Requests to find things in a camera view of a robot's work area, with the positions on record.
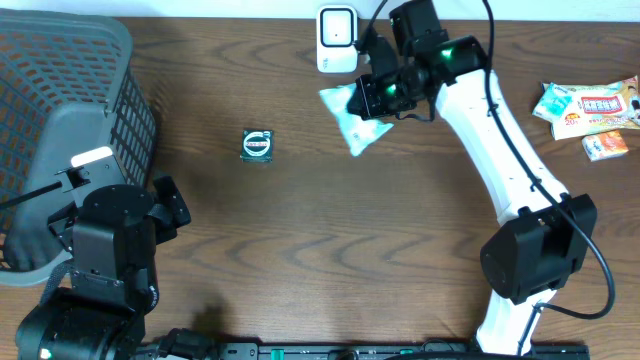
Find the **teal snack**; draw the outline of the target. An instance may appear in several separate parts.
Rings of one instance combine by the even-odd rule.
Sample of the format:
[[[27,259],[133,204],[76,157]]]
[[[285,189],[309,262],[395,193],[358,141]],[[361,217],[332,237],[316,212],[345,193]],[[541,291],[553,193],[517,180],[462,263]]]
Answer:
[[[353,157],[358,157],[371,144],[384,136],[394,125],[380,120],[363,120],[347,111],[347,103],[356,92],[356,86],[340,85],[319,91],[319,96],[335,117],[339,130]]]

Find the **black round-label item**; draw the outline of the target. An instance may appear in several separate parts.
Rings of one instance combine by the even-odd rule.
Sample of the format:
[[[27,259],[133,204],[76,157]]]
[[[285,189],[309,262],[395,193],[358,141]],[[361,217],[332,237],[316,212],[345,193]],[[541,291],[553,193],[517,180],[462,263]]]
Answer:
[[[242,135],[240,158],[243,162],[270,163],[273,161],[274,132],[245,129]]]

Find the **teal tissue pack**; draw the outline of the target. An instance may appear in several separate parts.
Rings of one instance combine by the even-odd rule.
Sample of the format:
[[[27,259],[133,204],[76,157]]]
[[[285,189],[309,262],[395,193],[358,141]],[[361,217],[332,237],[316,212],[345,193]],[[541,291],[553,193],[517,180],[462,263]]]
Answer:
[[[532,114],[553,123],[564,114],[573,101],[573,96],[567,88],[555,83],[545,84],[543,88],[544,92]]]

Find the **yellow snack bag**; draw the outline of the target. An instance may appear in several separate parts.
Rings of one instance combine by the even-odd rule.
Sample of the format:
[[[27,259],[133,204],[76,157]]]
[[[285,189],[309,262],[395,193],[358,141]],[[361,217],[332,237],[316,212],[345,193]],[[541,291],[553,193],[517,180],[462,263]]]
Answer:
[[[639,129],[639,77],[606,85],[558,85],[570,101],[557,120],[551,122],[555,140],[620,130]]]

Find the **orange juice carton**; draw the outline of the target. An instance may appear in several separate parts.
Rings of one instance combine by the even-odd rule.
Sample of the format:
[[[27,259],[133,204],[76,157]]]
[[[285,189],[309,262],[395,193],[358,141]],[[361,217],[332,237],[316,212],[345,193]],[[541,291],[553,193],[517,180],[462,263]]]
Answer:
[[[582,145],[592,162],[620,157],[629,152],[618,130],[586,136]]]

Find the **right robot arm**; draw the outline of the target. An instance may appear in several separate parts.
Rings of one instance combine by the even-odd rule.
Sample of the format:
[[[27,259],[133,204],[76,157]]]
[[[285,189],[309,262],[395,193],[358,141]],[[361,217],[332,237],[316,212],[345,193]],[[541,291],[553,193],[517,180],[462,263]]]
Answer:
[[[429,1],[406,2],[390,20],[392,40],[367,26],[355,43],[371,70],[356,80],[347,110],[365,120],[401,118],[427,102],[430,116],[454,130],[499,223],[480,252],[492,295],[476,343],[486,353],[529,355],[542,311],[583,265],[596,207],[540,160],[475,37],[450,38]]]

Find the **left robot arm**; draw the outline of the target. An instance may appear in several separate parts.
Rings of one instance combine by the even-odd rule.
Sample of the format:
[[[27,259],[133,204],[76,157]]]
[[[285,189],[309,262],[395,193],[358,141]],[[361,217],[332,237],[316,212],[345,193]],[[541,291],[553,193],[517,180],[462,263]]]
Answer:
[[[145,317],[159,302],[155,253],[191,215],[174,180],[154,189],[106,185],[48,219],[72,257],[56,265],[39,303],[20,323],[20,359],[214,359],[215,343],[173,329],[146,345]]]

